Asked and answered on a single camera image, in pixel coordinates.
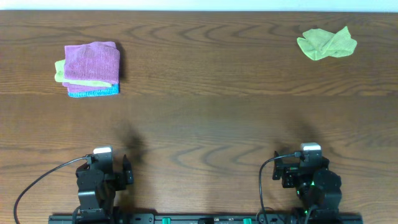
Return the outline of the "purple folded cloth lower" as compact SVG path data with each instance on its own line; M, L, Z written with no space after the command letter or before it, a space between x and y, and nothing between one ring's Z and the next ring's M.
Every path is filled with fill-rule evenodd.
M104 90L103 86L84 86L63 82L62 85L67 88L69 93L78 93L84 91Z

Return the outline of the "blue folded cloth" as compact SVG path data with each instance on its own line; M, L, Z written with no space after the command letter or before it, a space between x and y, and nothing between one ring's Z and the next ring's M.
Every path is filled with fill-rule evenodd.
M76 93L68 92L68 96L71 98L111 96L117 94L119 94L119 85L113 85L112 87L105 88L104 90L81 91Z

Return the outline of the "yellow-green folded cloth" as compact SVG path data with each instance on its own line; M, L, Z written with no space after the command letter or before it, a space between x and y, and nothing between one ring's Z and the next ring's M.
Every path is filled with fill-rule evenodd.
M65 60L59 60L55 62L55 69L56 69L56 74L55 74L55 81L59 83L63 83L66 86L72 86L72 85L77 85L77 86L83 86L83 87L112 87L112 84L107 83L107 82L102 82L102 81L91 81L91 80L70 80L66 79L64 77L64 66L65 66Z

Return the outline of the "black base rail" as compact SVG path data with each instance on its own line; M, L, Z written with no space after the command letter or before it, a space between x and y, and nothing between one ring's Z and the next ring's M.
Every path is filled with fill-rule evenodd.
M298 215L276 215L267 214L270 224L305 223L305 216ZM81 216L77 216L72 222L72 215L51 215L49 224L71 224L71 223L117 223L117 224L261 224L266 223L263 215L154 215L151 213L128 214L127 216L117 217L115 221L83 221ZM344 224L363 224L363 219L359 215L342 215L333 221L315 221L310 218L307 223L344 223Z

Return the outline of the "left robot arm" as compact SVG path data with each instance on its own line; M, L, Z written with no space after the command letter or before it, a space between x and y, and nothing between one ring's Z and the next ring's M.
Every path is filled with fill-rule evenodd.
M113 153L85 156L86 163L76 170L80 206L72 214L73 223L117 223L114 214L116 192L134 182L132 165L124 156L122 171L113 171Z

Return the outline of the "purple folded cloth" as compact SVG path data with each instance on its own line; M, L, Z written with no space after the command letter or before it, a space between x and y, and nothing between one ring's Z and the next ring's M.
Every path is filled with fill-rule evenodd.
M64 77L118 84L120 58L114 42L66 45Z
M84 86L63 82L62 85L67 88L69 93L78 93L84 91L104 90L103 86Z

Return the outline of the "purple folded cloth top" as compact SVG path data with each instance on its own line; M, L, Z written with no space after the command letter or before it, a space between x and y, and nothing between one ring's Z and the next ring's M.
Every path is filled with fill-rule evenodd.
M120 58L114 42L66 45L64 77L118 84Z

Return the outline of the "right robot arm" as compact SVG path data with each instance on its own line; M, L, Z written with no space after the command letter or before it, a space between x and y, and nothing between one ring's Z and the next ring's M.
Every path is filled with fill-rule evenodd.
M274 153L273 180L281 180L285 189L294 188L302 208L292 210L291 223L339 223L342 199L341 177L329 170L330 161L322 151L296 151L298 162L283 161L288 155Z

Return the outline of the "light green cloth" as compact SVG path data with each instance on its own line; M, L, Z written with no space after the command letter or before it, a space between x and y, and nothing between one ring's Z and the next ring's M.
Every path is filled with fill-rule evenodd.
M297 38L301 51L311 60L317 61L326 57L341 58L354 53L357 41L351 37L345 26L337 33L323 29L305 31L303 37Z

